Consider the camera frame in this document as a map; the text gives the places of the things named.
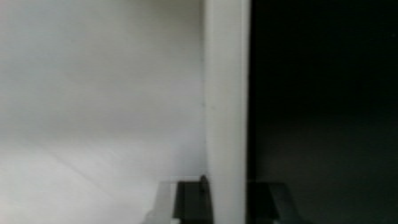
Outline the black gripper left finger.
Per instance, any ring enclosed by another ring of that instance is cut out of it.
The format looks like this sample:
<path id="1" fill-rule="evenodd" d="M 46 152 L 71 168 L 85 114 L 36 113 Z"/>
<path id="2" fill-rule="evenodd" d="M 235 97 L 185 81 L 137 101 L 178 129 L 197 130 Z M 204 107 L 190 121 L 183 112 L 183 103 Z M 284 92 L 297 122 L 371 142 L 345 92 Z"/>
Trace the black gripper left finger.
<path id="1" fill-rule="evenodd" d="M 179 181 L 172 218 L 179 224 L 213 224 L 211 191 L 206 176 L 197 181 Z"/>

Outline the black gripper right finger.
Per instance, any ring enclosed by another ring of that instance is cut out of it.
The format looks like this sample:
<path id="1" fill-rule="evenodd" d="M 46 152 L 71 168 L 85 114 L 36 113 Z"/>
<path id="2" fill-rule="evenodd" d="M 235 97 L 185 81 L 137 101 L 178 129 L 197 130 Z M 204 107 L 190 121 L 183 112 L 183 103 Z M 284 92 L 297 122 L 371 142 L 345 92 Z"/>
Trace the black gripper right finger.
<path id="1" fill-rule="evenodd" d="M 304 224 L 284 183 L 249 185 L 249 224 Z"/>

